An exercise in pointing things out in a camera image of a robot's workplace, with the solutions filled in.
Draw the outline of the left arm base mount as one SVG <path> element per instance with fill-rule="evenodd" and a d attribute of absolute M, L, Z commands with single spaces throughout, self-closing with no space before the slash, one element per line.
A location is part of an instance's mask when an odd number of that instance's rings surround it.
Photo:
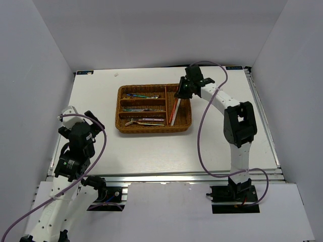
<path fill-rule="evenodd" d="M 98 198 L 91 204 L 88 211 L 121 212 L 127 200 L 127 187 L 112 186 L 103 188 Z"/>

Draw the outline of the green handled table knife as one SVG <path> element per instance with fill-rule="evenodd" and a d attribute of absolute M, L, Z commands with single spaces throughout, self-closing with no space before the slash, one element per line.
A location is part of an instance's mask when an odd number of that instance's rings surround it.
<path fill-rule="evenodd" d="M 144 112 L 147 111 L 146 109 L 141 109 L 141 108 L 123 108 L 124 112 Z"/>

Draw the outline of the silver patterned table knife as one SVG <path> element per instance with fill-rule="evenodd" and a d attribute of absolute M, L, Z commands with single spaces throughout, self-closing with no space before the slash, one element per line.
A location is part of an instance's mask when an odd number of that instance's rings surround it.
<path fill-rule="evenodd" d="M 143 109 L 142 112 L 160 112 L 160 111 L 164 111 L 163 109 L 153 109 L 153 108 L 146 108 Z"/>

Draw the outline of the pink handled fork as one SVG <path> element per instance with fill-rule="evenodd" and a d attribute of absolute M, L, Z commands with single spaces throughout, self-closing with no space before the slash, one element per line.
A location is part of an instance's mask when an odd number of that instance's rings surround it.
<path fill-rule="evenodd" d="M 131 118 L 133 121 L 147 121 L 147 122 L 164 122 L 165 120 L 163 118 Z"/>

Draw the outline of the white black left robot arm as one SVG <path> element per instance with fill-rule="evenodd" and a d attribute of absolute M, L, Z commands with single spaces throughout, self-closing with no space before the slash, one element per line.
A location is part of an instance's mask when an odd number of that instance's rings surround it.
<path fill-rule="evenodd" d="M 79 114 L 73 106 L 65 108 L 58 119 L 63 124 L 59 134 L 68 142 L 54 170 L 49 201 L 41 206 L 37 224 L 21 241 L 68 241 L 72 224 L 92 202 L 106 197 L 103 179 L 86 177 L 95 165 L 90 159 L 95 155 L 95 137 L 105 132 L 104 125 L 91 111 Z"/>

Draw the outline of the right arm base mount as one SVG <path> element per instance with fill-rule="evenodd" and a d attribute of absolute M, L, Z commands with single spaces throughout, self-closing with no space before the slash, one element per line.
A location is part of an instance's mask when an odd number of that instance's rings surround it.
<path fill-rule="evenodd" d="M 234 199 L 230 196 L 227 186 L 212 186 L 206 197 L 211 200 L 213 214 L 252 214 L 260 213 L 259 205 L 253 205 L 258 201 L 255 186 L 240 198 Z"/>

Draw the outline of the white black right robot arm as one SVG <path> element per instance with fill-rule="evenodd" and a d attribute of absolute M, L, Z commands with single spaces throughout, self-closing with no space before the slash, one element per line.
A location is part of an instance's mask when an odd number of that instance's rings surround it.
<path fill-rule="evenodd" d="M 223 133 L 230 145 L 231 167 L 228 179 L 228 196 L 234 201 L 240 201 L 251 189 L 249 175 L 249 152 L 257 134 L 254 109 L 251 102 L 239 102 L 222 90 L 229 75 L 226 68 L 221 68 L 225 80 L 217 85 L 212 78 L 203 76 L 198 64 L 185 69 L 186 75 L 181 77 L 175 97 L 191 99 L 197 95 L 208 102 L 201 118 L 201 124 L 207 111 L 214 106 L 224 117 Z"/>

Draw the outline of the iridescent round bowl spoon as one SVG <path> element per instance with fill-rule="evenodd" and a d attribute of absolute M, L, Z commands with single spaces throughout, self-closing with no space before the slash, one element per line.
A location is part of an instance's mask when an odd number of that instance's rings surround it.
<path fill-rule="evenodd" d="M 129 97 L 139 97 L 139 98 L 149 98 L 148 96 L 145 96 L 145 95 L 131 94 L 131 93 L 127 93 L 126 96 L 129 96 Z"/>

